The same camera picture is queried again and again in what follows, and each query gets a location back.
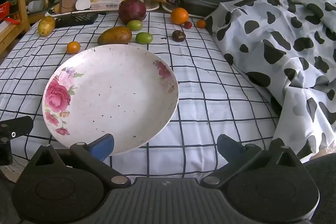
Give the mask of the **small orange tangerine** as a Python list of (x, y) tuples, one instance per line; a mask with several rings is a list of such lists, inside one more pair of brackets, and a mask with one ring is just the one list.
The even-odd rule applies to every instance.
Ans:
[(70, 42), (67, 44), (67, 53), (76, 54), (80, 51), (80, 43), (79, 42)]

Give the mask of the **yellow potato-like fruit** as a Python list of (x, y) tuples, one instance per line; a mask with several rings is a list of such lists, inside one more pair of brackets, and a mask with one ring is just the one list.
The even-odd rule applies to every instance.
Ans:
[(44, 17), (38, 24), (38, 34), (43, 37), (49, 36), (54, 30), (55, 24), (55, 19), (52, 16)]

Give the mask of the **brown mango fruit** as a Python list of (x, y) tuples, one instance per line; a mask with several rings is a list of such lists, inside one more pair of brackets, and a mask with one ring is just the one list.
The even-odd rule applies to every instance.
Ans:
[(127, 27), (117, 26), (104, 31), (98, 38), (98, 45), (106, 44), (128, 44), (131, 41), (132, 33)]

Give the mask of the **green fruit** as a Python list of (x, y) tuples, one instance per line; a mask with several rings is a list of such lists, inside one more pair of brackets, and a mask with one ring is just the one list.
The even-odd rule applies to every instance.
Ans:
[(140, 32), (136, 35), (135, 41), (138, 44), (150, 44), (153, 41), (153, 35), (148, 32)]
[(139, 31), (143, 28), (143, 24), (140, 20), (131, 20), (127, 23), (127, 28), (131, 31)]

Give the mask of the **dark brown round fruit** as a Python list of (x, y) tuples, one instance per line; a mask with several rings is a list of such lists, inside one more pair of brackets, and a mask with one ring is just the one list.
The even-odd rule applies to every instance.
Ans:
[(172, 33), (172, 39), (175, 42), (183, 42), (186, 39), (186, 35), (183, 31), (175, 30)]

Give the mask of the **small red fruit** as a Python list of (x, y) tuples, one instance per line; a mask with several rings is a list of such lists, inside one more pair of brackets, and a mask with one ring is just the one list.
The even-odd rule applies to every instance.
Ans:
[(192, 26), (193, 26), (193, 24), (191, 22), (189, 22), (189, 21), (187, 21), (187, 22), (184, 23), (184, 28), (185, 29), (191, 29)]

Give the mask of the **checkered tablecloth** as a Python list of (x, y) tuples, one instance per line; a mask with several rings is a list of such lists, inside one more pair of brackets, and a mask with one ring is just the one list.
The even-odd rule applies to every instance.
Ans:
[[(77, 41), (94, 47), (101, 33), (120, 25), (117, 14), (100, 15), (94, 24), (60, 28), (50, 36), (32, 27), (1, 54), (1, 119), (28, 115), (32, 132), (11, 143), (13, 163), (2, 172), (16, 180), (43, 144), (59, 147), (42, 117), (42, 93), (56, 68), (69, 58), (66, 46)], [(111, 156), (106, 163), (131, 176), (202, 177), (226, 161), (215, 145), (220, 134), (240, 143), (268, 147), (278, 116), (264, 98), (223, 58), (213, 38), (193, 27), (186, 41), (171, 35), (178, 26), (163, 12), (147, 14), (143, 30), (153, 35), (147, 49), (171, 66), (179, 82), (179, 105), (171, 122), (149, 143)]]

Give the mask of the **wooden chair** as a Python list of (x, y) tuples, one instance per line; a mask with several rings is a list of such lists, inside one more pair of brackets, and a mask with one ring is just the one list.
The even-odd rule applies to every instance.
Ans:
[(1, 54), (19, 35), (26, 33), (30, 29), (26, 0), (16, 0), (14, 7), (18, 8), (17, 12), (14, 13), (14, 18), (7, 18), (12, 20), (12, 22), (1, 31)]

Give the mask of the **cow print cloth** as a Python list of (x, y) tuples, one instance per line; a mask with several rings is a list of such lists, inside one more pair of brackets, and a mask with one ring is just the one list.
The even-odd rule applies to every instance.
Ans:
[(335, 143), (335, 0), (237, 0), (206, 17), (225, 60), (278, 110), (302, 162)]

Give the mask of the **small orange kumquat right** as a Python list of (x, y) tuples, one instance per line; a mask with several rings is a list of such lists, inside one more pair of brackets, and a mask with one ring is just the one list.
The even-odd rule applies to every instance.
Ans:
[(203, 19), (199, 19), (196, 23), (197, 28), (206, 28), (206, 21)]

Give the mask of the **white cylinder bottle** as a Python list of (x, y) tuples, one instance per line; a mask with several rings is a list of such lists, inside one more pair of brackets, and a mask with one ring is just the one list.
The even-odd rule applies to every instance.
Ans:
[(91, 8), (91, 2), (93, 0), (76, 0), (75, 9), (77, 11), (88, 10)]

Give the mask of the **large orange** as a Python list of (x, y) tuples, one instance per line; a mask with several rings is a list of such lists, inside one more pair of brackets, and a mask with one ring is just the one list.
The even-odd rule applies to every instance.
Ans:
[(175, 8), (170, 13), (170, 20), (173, 24), (182, 25), (189, 20), (189, 13), (184, 8)]

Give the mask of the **dark grey zipper case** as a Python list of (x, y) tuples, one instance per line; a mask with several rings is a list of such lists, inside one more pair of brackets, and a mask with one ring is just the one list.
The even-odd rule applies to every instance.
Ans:
[(178, 0), (178, 5), (194, 16), (207, 17), (228, 0)]

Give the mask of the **white oval tray left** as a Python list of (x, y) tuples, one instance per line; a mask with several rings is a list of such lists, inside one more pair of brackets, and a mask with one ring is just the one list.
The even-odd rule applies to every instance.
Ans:
[[(146, 10), (147, 11), (154, 11), (160, 8), (160, 4), (157, 1), (153, 1), (153, 0), (145, 0), (144, 4), (146, 6)], [(65, 12), (65, 13), (61, 13), (61, 14), (55, 14), (54, 13), (54, 9), (51, 9), (50, 11), (52, 11), (52, 13), (50, 13), (49, 11), (47, 11), (45, 13), (45, 16), (52, 16), (52, 17), (62, 17), (62, 16), (66, 16), (66, 15), (72, 15), (72, 14), (85, 14), (85, 13), (104, 13), (104, 12), (115, 12), (118, 11), (118, 9), (98, 9), (98, 10), (83, 10), (83, 11), (72, 11), (72, 12)]]

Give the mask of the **white oval tray right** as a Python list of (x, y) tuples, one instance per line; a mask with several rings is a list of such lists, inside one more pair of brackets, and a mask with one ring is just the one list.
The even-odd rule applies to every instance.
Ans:
[(172, 5), (170, 3), (161, 3), (161, 7), (168, 14), (170, 14), (176, 8), (179, 8), (178, 5)]

